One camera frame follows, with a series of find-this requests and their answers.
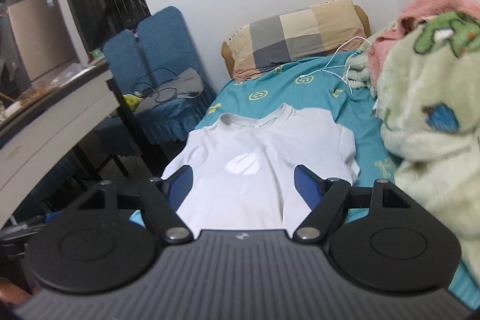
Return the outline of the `white t-shirt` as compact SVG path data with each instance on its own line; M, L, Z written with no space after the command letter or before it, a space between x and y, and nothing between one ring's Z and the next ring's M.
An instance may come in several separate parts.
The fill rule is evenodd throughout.
M360 173L355 147L354 133L336 123L329 110L282 104L264 118L223 114L194 130L162 177L184 165L192 168L193 187L176 212L195 235L202 230L292 233L317 201L295 188L295 167L354 184Z

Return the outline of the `white desk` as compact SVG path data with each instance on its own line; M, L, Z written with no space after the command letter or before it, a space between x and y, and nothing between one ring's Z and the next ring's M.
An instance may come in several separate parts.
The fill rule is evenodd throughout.
M13 118L11 133L1 130L1 224L67 152L119 108L111 80L102 61L38 101L38 114L31 110Z

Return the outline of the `yellow-green small object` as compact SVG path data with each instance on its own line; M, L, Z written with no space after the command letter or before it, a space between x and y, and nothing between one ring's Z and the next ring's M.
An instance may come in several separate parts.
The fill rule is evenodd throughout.
M123 95L124 101L126 102L129 110L135 111L139 104L143 101L141 97L137 97L133 94L125 94Z

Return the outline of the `teal smiley bed sheet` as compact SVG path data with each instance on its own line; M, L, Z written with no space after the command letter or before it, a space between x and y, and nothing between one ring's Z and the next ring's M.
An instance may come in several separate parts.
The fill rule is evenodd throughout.
M355 161L360 167L354 184L369 187L376 179L393 179L400 161L383 144L380 122L373 115L374 100L368 89L350 89L343 82L340 71L346 59L346 54L308 58L283 64L257 79L231 81L194 130L214 124L223 114L264 118L282 104L296 110L329 110L336 123L354 133ZM188 191L170 197L175 211Z

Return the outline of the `grey cloth on chair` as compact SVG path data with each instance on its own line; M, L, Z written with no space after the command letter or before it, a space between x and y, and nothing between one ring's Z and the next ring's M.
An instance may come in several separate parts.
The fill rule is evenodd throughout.
M137 106L136 112L142 113L158 105L180 99L191 99L199 96L204 91L203 80L199 73L192 67L183 71L176 79L155 88Z

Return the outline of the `blue covered chair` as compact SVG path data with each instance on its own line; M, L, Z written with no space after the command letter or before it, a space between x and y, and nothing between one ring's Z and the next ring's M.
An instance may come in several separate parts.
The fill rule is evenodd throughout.
M133 94L144 99L190 67L201 76L204 91L199 96L142 113L132 111L151 144L186 140L216 98L185 19L176 7L166 7L144 19L135 30L117 34L103 46L103 54L121 97Z

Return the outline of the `checkered beige grey pillow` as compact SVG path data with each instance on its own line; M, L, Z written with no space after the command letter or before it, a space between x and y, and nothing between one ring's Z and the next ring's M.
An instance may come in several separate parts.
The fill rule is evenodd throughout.
M371 35L368 15L352 0L333 0L250 23L222 43L231 79L255 79L287 62L349 51Z

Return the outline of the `brown cardboard box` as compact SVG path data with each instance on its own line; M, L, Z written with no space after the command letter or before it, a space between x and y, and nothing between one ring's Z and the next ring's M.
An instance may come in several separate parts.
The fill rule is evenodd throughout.
M7 10L30 81L38 81L78 60L58 0L24 0Z

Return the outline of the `pink towel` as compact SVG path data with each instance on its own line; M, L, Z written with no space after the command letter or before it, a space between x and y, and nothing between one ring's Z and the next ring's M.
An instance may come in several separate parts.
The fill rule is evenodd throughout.
M479 19L479 2L470 0L415 0L400 12L393 28L381 32L368 48L367 69L374 88L386 57L395 44L412 32L419 24L449 11L460 11Z

